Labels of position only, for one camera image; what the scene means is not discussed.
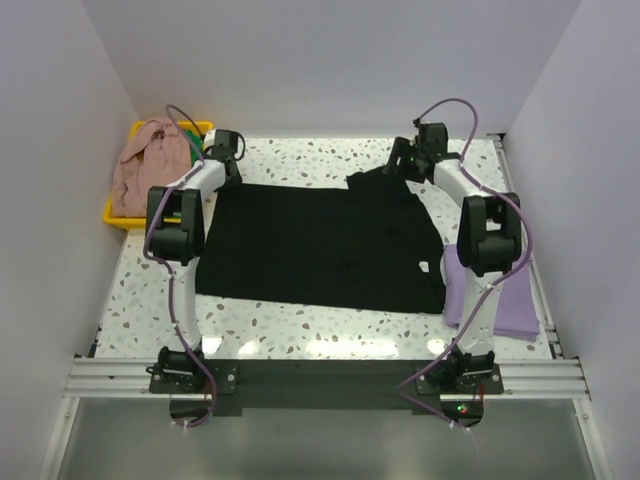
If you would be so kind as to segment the black t shirt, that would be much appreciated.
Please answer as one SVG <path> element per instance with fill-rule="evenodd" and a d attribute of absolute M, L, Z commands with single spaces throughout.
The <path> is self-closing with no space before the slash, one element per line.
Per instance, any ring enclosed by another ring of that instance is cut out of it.
<path fill-rule="evenodd" d="M 439 315 L 443 242 L 406 182 L 379 169 L 347 188 L 241 184 L 219 193 L 198 294 Z"/>

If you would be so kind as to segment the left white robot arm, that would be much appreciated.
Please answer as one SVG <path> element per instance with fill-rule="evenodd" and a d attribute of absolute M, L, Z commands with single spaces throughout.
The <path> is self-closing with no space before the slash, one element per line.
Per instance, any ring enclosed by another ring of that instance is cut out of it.
<path fill-rule="evenodd" d="M 159 358 L 169 362 L 173 382 L 185 392 L 200 390 L 207 380 L 195 293 L 206 241 L 204 203 L 213 193 L 242 182 L 237 163 L 246 142 L 237 131 L 212 129 L 204 134 L 202 146 L 186 174 L 148 191 L 143 245 L 144 257 L 167 272 L 171 339 Z"/>

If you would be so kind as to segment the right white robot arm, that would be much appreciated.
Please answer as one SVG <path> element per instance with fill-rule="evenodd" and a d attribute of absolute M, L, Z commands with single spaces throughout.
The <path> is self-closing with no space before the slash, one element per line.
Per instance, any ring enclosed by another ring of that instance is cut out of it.
<path fill-rule="evenodd" d="M 449 351 L 432 369 L 446 373 L 448 386 L 469 392 L 494 366 L 494 326 L 502 284 L 522 253 L 519 197 L 483 185 L 467 171 L 462 156 L 448 149 L 443 123 L 413 121 L 414 139 L 397 137 L 383 172 L 413 182 L 429 181 L 461 209 L 457 255 L 465 268 L 463 321 Z"/>

